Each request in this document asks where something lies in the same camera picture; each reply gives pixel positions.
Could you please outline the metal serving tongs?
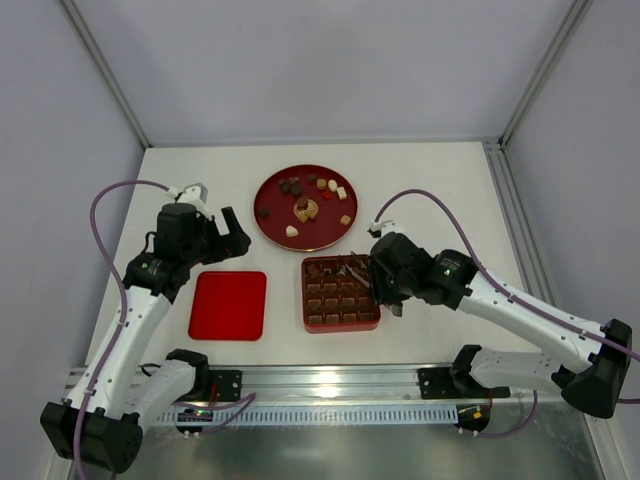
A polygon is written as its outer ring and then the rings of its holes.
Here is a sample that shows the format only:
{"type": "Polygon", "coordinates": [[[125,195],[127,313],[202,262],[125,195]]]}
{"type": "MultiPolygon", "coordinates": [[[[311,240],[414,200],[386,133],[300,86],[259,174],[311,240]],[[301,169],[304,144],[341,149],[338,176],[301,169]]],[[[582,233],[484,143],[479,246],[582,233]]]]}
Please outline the metal serving tongs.
{"type": "Polygon", "coordinates": [[[368,266],[362,255],[351,251],[348,255],[338,257],[338,270],[340,274],[350,275],[365,288],[370,287],[368,266]]]}

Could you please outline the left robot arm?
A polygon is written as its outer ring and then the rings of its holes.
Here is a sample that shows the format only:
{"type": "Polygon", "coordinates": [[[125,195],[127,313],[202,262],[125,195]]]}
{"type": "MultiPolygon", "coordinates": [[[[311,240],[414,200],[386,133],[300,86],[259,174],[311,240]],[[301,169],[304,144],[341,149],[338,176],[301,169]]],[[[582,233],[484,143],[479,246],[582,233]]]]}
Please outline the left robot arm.
{"type": "Polygon", "coordinates": [[[162,207],[153,248],[128,264],[120,305],[84,376],[64,400],[44,407],[40,423],[78,478],[87,478],[89,466],[125,472],[156,418],[178,400],[202,398],[211,385],[207,356],[182,349],[170,352],[143,384],[131,383],[191,269],[247,254],[251,240],[234,210],[225,207],[222,215],[225,234],[192,204],[162,207]]]}

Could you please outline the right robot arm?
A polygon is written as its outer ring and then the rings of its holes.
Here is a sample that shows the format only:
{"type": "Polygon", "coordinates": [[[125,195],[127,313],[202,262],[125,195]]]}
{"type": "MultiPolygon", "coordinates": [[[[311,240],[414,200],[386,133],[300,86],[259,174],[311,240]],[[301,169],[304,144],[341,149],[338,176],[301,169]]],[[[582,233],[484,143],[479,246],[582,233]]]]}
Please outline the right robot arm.
{"type": "Polygon", "coordinates": [[[402,233],[382,236],[368,263],[375,301],[396,316],[414,298],[487,320],[537,347],[526,353],[463,346],[449,370],[462,396],[500,388],[547,392],[585,414],[612,418],[632,359],[626,323],[573,316],[510,290],[461,252],[431,256],[402,233]]]}

